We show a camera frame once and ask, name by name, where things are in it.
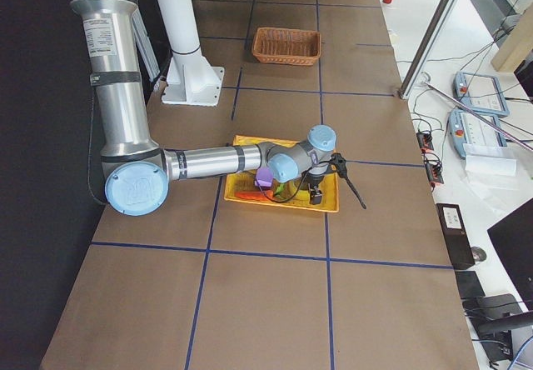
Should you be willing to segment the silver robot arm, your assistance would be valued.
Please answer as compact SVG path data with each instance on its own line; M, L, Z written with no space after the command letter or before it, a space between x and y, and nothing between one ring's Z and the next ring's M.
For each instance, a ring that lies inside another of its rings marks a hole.
M100 104L106 143L101 152L105 196L118 212L142 216L166 200L172 181L250 173L253 190L241 201L323 204L326 181L340 168L336 134L316 125L291 146L265 141L252 145L168 150L151 137L137 58L133 18L137 0L69 0L82 18L90 83ZM257 180L267 170L275 180L265 189Z

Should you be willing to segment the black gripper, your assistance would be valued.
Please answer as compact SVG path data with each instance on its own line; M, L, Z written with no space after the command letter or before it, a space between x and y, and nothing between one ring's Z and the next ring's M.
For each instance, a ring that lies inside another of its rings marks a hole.
M323 192L320 190L320 183L325 177L326 171L327 165L321 165L313 167L307 172L306 181L308 183L311 205L321 204Z

